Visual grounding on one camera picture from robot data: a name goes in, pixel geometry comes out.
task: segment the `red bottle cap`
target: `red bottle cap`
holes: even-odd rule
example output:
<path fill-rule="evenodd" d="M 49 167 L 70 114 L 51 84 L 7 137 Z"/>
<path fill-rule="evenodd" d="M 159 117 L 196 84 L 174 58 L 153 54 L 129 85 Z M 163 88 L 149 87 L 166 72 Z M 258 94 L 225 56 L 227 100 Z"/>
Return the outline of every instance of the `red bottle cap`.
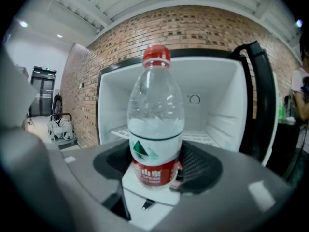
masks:
<path fill-rule="evenodd" d="M 145 68 L 153 65 L 169 67 L 170 52 L 162 45 L 153 45 L 146 48 L 143 57 L 143 66 Z"/>

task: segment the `bottle label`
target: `bottle label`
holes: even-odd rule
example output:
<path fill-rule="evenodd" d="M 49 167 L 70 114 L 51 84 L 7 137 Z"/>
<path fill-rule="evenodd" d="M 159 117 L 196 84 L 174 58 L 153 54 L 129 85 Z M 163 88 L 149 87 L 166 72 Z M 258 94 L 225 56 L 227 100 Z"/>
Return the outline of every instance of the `bottle label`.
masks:
<path fill-rule="evenodd" d="M 147 139 L 129 133 L 136 177 L 144 185 L 158 187 L 169 183 L 177 172 L 181 134 L 167 139 Z"/>

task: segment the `white shirt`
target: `white shirt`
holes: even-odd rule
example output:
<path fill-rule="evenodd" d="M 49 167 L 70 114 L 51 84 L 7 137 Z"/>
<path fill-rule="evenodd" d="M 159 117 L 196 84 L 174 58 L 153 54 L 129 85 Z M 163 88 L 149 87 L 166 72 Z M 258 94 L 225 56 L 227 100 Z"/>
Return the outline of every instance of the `white shirt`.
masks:
<path fill-rule="evenodd" d="M 293 71 L 292 80 L 291 80 L 291 90 L 294 93 L 299 92 L 299 93 L 304 94 L 301 87 L 304 85 L 303 78 L 306 76 L 309 76 L 309 74 L 303 68 Z M 300 130 L 299 137 L 297 140 L 297 145 L 296 145 L 297 148 L 300 148 L 303 145 L 304 139 L 305 139 L 305 143 L 304 143 L 303 150 L 309 153 L 309 129 L 306 130 L 306 128 L 303 128 Z"/>

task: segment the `brick wall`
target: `brick wall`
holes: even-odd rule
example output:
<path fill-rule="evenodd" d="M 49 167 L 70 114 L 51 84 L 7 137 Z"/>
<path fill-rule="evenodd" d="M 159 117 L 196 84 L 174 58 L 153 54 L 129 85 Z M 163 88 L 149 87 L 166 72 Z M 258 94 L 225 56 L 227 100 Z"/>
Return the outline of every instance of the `brick wall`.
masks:
<path fill-rule="evenodd" d="M 82 146 L 97 145 L 96 91 L 99 71 L 113 63 L 140 56 L 146 47 L 233 50 L 257 40 L 266 49 L 282 95 L 288 93 L 291 72 L 299 66 L 289 49 L 264 27 L 238 14 L 203 6 L 158 9 L 131 18 L 103 34 L 88 48 L 71 50 L 61 82 L 63 111 L 73 116 Z M 84 88 L 78 89 L 84 82 Z"/>

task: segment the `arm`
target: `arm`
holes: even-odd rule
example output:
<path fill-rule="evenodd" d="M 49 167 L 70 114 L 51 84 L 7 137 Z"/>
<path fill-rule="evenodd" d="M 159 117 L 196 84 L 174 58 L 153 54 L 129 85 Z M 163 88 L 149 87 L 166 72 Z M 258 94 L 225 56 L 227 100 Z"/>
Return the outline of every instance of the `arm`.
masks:
<path fill-rule="evenodd" d="M 305 104 L 304 95 L 302 93 L 295 93 L 295 100 L 299 117 L 302 121 L 309 119 L 309 103 Z"/>

